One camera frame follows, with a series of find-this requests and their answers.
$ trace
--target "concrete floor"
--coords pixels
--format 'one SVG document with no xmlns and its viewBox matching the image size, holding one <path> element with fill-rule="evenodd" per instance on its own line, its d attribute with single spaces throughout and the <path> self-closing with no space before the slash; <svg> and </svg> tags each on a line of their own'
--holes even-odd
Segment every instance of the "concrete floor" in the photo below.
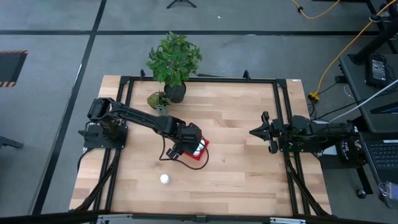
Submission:
<svg viewBox="0 0 398 224">
<path fill-rule="evenodd" d="M 369 16 L 364 3 L 339 3 L 326 16 L 309 21 L 297 13 L 289 0 L 192 1 L 198 8 L 177 3 L 166 10 L 169 1 L 165 0 L 108 1 L 99 30 L 359 31 L 368 22 Z M 91 30 L 100 2 L 41 0 L 26 3 L 23 0 L 2 0 L 0 30 Z M 299 2 L 309 15 L 318 14 L 331 5 L 331 2 L 311 0 Z M 380 2 L 373 1 L 376 9 Z M 372 26 L 370 30 L 376 30 L 376 27 Z M 145 66 L 147 53 L 162 38 L 163 35 L 96 36 L 44 213 L 68 210 L 75 184 L 76 164 L 83 145 L 77 131 L 86 122 L 86 113 L 98 94 L 102 76 L 137 75 L 142 68 L 150 75 Z M 241 77 L 243 71 L 249 70 L 252 77 L 299 78 L 306 93 L 315 89 L 327 65 L 352 38 L 188 36 L 203 52 L 199 73 Z M 370 37 L 360 38 L 348 52 L 358 51 L 370 40 Z M 0 35 L 0 50 L 29 50 L 17 85 L 14 88 L 0 88 L 0 135 L 25 142 L 22 150 L 1 149 L 0 217 L 29 212 L 87 41 L 88 35 Z M 378 52 L 389 54 L 391 51 L 383 46 Z M 340 75 L 337 64 L 326 76 L 323 89 L 334 83 L 335 75 Z M 339 84 L 325 92 L 317 105 L 317 113 L 324 114 L 351 103 L 353 100 L 344 93 L 343 88 L 344 85 Z M 358 112 L 352 113 L 350 117 L 357 115 Z M 334 215 L 386 223 L 398 220 L 398 213 L 384 206 L 377 195 L 370 195 L 365 200 L 356 198 L 354 191 L 359 188 L 360 182 L 354 170 L 324 170 L 324 178 Z"/>
</svg>

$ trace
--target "small potted plant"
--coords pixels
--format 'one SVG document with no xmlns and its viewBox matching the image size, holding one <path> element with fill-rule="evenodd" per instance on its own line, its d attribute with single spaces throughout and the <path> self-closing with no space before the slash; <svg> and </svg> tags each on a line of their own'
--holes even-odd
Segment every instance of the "small potted plant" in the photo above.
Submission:
<svg viewBox="0 0 398 224">
<path fill-rule="evenodd" d="M 164 92 L 159 91 L 151 94 L 151 96 L 148 97 L 147 102 L 151 108 L 158 112 L 158 114 L 167 114 L 167 105 L 170 105 L 170 103 Z"/>
<path fill-rule="evenodd" d="M 154 73 L 154 79 L 164 82 L 164 92 L 173 103 L 180 103 L 184 99 L 187 86 L 184 81 L 189 74 L 198 69 L 198 62 L 202 60 L 200 49 L 186 40 L 187 36 L 170 32 L 155 51 L 150 50 L 147 62 Z"/>
</svg>

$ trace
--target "red object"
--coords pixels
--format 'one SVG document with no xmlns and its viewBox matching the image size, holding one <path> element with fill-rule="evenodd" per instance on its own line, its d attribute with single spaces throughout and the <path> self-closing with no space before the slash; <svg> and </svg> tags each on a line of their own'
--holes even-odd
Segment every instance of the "red object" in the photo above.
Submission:
<svg viewBox="0 0 398 224">
<path fill-rule="evenodd" d="M 193 154 L 189 154 L 189 153 L 187 153 L 187 152 L 184 152 L 184 153 L 185 153 L 187 156 L 191 157 L 192 159 L 195 159 L 195 160 L 199 161 L 200 158 L 201 158 L 201 156 L 203 155 L 203 152 L 206 151 L 207 146 L 208 146 L 209 143 L 210 143 L 209 140 L 206 140 L 205 138 L 203 138 L 203 140 L 205 140 L 205 149 L 202 149 L 202 151 L 200 151 L 199 155 L 194 156 Z"/>
</svg>

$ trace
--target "yellow cable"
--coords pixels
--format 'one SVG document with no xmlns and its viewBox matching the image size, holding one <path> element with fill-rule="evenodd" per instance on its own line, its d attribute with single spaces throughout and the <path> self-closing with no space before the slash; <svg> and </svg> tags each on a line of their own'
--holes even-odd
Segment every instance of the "yellow cable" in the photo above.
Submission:
<svg viewBox="0 0 398 224">
<path fill-rule="evenodd" d="M 396 2 L 397 0 L 393 0 L 391 1 L 389 4 L 387 4 L 386 6 L 384 6 L 384 8 L 382 8 L 378 13 L 377 16 L 380 15 L 380 13 L 382 11 L 384 11 L 385 9 L 387 9 L 392 3 Z M 353 42 L 358 39 L 358 37 L 372 24 L 372 21 L 369 22 L 362 30 L 361 32 L 359 32 L 359 34 L 337 55 L 337 57 L 329 64 L 328 68 L 325 70 L 325 72 L 323 72 L 323 75 L 321 77 L 321 80 L 319 81 L 319 85 L 318 85 L 318 90 L 315 93 L 310 93 L 314 98 L 317 97 L 320 89 L 321 89 L 321 84 L 323 81 L 323 78 L 325 77 L 326 73 L 329 71 L 330 67 L 340 58 L 340 56 L 345 52 L 345 50 L 347 50 L 347 48 L 353 44 Z"/>
<path fill-rule="evenodd" d="M 316 18 L 321 17 L 321 16 L 325 15 L 326 13 L 328 13 L 328 11 L 330 11 L 330 9 L 333 9 L 333 7 L 335 7 L 335 6 L 337 5 L 337 3 L 339 3 L 340 1 L 341 1 L 341 0 L 338 0 L 338 1 L 335 2 L 332 6 L 330 6 L 330 8 L 329 8 L 328 10 L 326 10 L 325 12 L 323 12 L 323 13 L 317 15 L 317 16 L 314 16 L 314 17 L 307 16 L 307 15 L 304 13 L 304 11 L 303 11 L 302 9 L 300 10 L 300 12 L 301 12 L 301 13 L 303 14 L 303 16 L 305 16 L 307 19 L 316 19 Z M 300 8 L 299 4 L 297 4 L 297 2 L 296 2 L 295 0 L 292 0 L 292 2 L 294 2 L 294 4 L 297 6 L 297 9 Z"/>
</svg>

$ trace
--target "keyboard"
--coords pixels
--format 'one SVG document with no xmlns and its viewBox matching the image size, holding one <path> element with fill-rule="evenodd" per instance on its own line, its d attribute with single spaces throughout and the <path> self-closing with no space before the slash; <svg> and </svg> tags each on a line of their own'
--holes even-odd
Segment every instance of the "keyboard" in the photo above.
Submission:
<svg viewBox="0 0 398 224">
<path fill-rule="evenodd" d="M 398 169 L 398 143 L 367 142 L 377 169 Z"/>
</svg>

